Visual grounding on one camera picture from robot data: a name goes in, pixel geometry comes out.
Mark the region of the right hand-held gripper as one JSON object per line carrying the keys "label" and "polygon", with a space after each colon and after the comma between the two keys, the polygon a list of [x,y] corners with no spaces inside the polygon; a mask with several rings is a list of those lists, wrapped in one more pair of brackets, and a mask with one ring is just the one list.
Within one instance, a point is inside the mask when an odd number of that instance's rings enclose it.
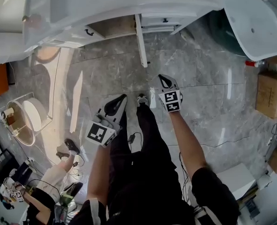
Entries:
{"label": "right hand-held gripper", "polygon": [[180,111],[183,96],[176,80],[164,74],[159,74],[158,78],[161,83],[159,99],[162,106],[168,113]]}

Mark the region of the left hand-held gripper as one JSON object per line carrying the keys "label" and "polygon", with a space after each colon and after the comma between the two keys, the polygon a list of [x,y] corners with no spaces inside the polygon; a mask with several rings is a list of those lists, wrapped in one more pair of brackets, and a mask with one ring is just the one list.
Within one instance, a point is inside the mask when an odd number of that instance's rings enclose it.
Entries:
{"label": "left hand-held gripper", "polygon": [[[126,104],[126,94],[108,97],[103,100],[93,119],[88,122],[85,139],[104,148],[107,147],[122,129],[120,120],[125,111]],[[94,118],[97,114],[112,123],[113,128],[105,127],[95,122]]]}

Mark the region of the person's left hand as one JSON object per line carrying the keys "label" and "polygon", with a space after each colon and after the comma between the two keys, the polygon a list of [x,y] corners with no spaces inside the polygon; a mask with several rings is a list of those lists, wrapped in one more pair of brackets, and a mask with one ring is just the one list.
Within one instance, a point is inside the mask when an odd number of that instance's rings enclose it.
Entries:
{"label": "person's left hand", "polygon": [[102,124],[105,127],[108,128],[113,128],[112,123],[110,123],[108,120],[106,120],[104,117],[102,117],[101,115],[97,114],[94,118],[95,122]]}

